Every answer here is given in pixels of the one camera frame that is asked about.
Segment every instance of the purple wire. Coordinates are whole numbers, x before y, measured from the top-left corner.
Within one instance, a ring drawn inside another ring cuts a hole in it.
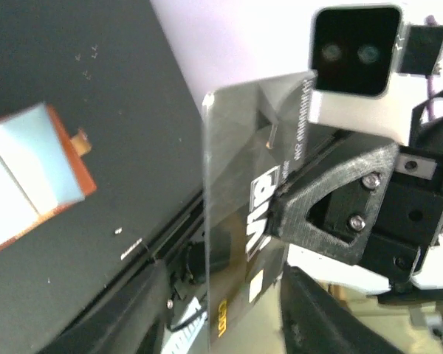
[[[437,26],[438,23],[435,20],[435,16],[429,15],[425,19],[425,24],[427,26]],[[430,99],[435,94],[435,91],[433,90],[433,74],[430,76],[427,76],[427,97]],[[428,112],[428,122],[435,119],[435,111],[433,107],[433,101],[429,100],[427,104],[427,112]]]

